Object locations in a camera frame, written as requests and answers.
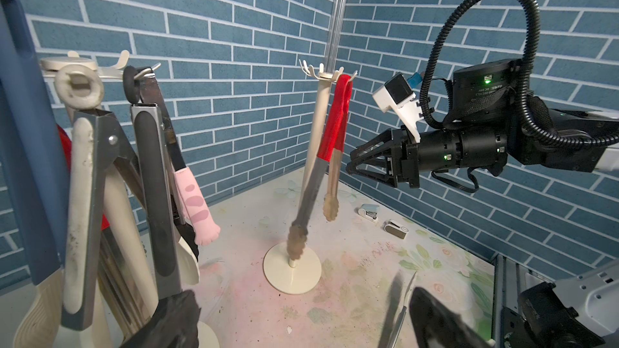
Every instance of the metal pole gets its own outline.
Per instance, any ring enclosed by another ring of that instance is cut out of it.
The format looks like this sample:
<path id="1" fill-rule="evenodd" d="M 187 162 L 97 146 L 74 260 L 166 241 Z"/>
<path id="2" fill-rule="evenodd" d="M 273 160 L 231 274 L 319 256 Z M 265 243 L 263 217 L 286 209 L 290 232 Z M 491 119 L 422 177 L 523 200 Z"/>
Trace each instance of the metal pole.
<path id="1" fill-rule="evenodd" d="M 336 69 L 337 49 L 340 44 L 340 34 L 342 32 L 345 9 L 346 0 L 333 0 L 327 47 L 324 51 L 324 71 L 327 73 L 333 73 Z"/>

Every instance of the red silicone tongs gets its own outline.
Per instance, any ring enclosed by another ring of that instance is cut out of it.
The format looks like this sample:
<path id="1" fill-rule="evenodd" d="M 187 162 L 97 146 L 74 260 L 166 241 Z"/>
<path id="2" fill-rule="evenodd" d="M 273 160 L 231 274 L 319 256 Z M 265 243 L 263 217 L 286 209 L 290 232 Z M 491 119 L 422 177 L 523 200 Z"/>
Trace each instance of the red silicone tongs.
<path id="1" fill-rule="evenodd" d="M 348 122 L 350 95 L 352 94 L 353 76 L 346 83 L 344 102 L 342 104 L 342 123 L 337 132 L 335 147 L 333 148 L 329 161 L 329 179 L 327 182 L 327 193 L 324 196 L 322 213 L 329 222 L 336 220 L 339 202 L 337 201 L 337 185 L 340 181 L 340 169 L 342 168 L 342 156 L 344 154 L 344 140 L 346 138 L 346 126 Z"/>
<path id="2" fill-rule="evenodd" d="M 305 193 L 301 198 L 301 205 L 297 213 L 297 218 L 292 222 L 291 229 L 297 227 L 295 232 L 298 232 L 301 236 L 307 236 L 307 225 L 310 221 L 312 209 L 318 196 L 318 189 L 322 183 L 324 173 L 329 167 L 329 161 L 331 161 L 334 152 L 342 152 L 344 149 L 344 138 L 346 136 L 346 122 L 348 119 L 348 109 L 350 103 L 350 96 L 352 95 L 352 78 L 349 75 L 342 74 L 337 80 L 336 93 L 333 98 L 333 105 L 329 111 L 327 117 L 327 124 L 322 134 L 320 146 L 318 147 L 318 155 L 316 156 L 316 162 L 309 174 L 309 180 Z M 339 156 L 338 162 L 341 162 L 342 157 Z M 299 259 L 303 252 L 302 248 L 299 248 L 298 244 L 289 242 L 287 251 L 290 259 Z"/>

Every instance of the black ring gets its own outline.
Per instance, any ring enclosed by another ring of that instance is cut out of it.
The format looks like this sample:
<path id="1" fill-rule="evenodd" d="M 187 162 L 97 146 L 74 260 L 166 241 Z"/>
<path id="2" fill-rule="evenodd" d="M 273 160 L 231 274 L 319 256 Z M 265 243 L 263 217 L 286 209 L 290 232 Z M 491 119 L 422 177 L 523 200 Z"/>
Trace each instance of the black ring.
<path id="1" fill-rule="evenodd" d="M 134 80 L 137 75 L 137 69 L 133 66 L 127 66 L 123 70 L 123 90 L 124 96 L 130 104 L 135 105 L 140 103 L 140 81 Z"/>

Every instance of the pink cat paw handle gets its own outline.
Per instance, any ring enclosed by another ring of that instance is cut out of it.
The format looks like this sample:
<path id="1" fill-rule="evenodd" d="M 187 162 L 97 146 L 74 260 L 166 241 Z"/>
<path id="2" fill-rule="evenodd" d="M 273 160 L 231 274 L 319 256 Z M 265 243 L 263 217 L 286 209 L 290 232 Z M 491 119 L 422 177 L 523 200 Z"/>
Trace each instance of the pink cat paw handle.
<path id="1" fill-rule="evenodd" d="M 185 167 L 174 173 L 174 180 L 178 186 L 182 204 L 187 209 L 187 215 L 196 231 L 196 244 L 202 246 L 210 244 L 219 238 L 221 228 L 213 221 L 196 178 L 189 167 Z"/>

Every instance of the coiled cable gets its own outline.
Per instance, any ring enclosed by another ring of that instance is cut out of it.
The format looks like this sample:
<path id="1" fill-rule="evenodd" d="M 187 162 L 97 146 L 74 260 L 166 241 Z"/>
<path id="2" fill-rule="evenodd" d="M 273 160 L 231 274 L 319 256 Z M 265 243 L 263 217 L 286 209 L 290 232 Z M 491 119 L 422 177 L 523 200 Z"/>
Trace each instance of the coiled cable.
<path id="1" fill-rule="evenodd" d="M 438 55 L 445 44 L 445 40 L 449 32 L 454 27 L 456 22 L 468 11 L 469 8 L 479 3 L 481 0 L 464 0 L 449 16 L 441 32 L 437 36 L 437 40 L 430 52 L 428 65 L 426 66 L 425 74 L 421 90 L 419 92 L 420 106 L 423 112 L 423 118 L 426 123 L 434 129 L 443 129 L 442 122 L 435 120 L 432 117 L 431 110 L 428 106 L 428 92 L 430 81 L 433 78 L 435 68 L 437 67 Z M 553 131 L 548 131 L 539 127 L 535 123 L 532 112 L 529 109 L 527 102 L 527 92 L 529 90 L 529 78 L 533 70 L 533 61 L 539 44 L 540 34 L 540 12 L 537 0 L 517 0 L 522 9 L 527 21 L 526 41 L 522 54 L 521 67 L 517 74 L 516 81 L 516 111 L 520 119 L 522 127 L 528 135 L 538 140 L 539 142 L 561 148 L 571 148 L 580 150 L 592 147 L 604 147 L 615 143 L 619 143 L 619 134 L 617 132 L 598 136 L 593 138 L 569 138 L 561 137 Z"/>

